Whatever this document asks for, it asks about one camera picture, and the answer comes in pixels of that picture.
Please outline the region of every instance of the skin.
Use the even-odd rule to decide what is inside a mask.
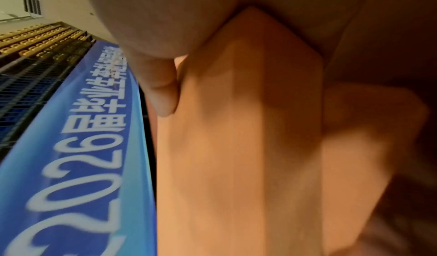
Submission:
[[[317,50],[325,81],[412,87],[433,112],[437,107],[437,0],[91,0],[97,15],[123,48],[159,116],[178,105],[173,59],[189,54],[232,15],[255,5],[288,26]],[[431,114],[419,138],[422,163],[436,158],[437,124]],[[416,181],[429,185],[434,167]],[[398,233],[375,213],[355,247],[335,255],[409,255]],[[382,238],[394,247],[380,248]]]

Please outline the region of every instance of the blue banner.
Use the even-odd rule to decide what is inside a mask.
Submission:
[[[155,256],[138,85],[98,41],[0,165],[4,256]]]

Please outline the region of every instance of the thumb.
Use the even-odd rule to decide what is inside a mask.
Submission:
[[[155,58],[132,48],[122,48],[132,72],[158,116],[166,117],[174,113],[179,101],[174,60]]]

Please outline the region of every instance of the white digit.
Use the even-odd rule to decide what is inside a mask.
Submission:
[[[105,161],[95,156],[85,154],[59,158],[45,166],[42,170],[42,174],[49,178],[62,178],[70,171],[61,170],[59,169],[59,166],[71,161],[80,161],[105,169],[118,169],[122,166],[122,150],[119,149],[112,152],[112,161]]]
[[[108,221],[97,220],[80,213],[62,214],[42,220],[15,237],[6,248],[5,256],[41,256],[49,246],[33,246],[32,240],[40,231],[56,225],[67,225],[91,233],[114,233],[120,228],[120,199],[109,202]],[[115,256],[125,238],[112,236],[102,256]]]
[[[55,201],[47,200],[47,196],[49,194],[59,191],[63,188],[68,188],[84,183],[90,183],[90,182],[101,181],[101,180],[111,181],[111,186],[101,191],[88,195],[83,195],[73,199],[55,200]],[[117,190],[121,185],[122,185],[122,178],[118,174],[96,174],[96,175],[79,177],[76,179],[55,184],[53,186],[45,188],[44,190],[41,190],[40,192],[34,194],[29,199],[29,201],[26,204],[26,207],[27,209],[35,212],[53,211],[53,210],[73,207],[76,205],[84,204],[99,199],[101,197],[104,197],[112,193],[113,191]]]
[[[106,145],[100,145],[100,146],[93,145],[92,142],[98,139],[113,139],[114,142]],[[66,152],[66,153],[78,153],[78,152],[103,150],[107,148],[113,148],[123,143],[123,136],[117,134],[99,134],[83,139],[80,148],[72,148],[68,146],[69,143],[77,140],[78,140],[77,137],[70,137],[65,140],[59,141],[56,143],[54,149],[55,151]]]

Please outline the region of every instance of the hand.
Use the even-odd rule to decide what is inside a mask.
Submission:
[[[436,77],[437,0],[91,1],[160,116],[178,103],[173,58],[199,47],[245,5],[264,9],[313,46],[326,79]]]

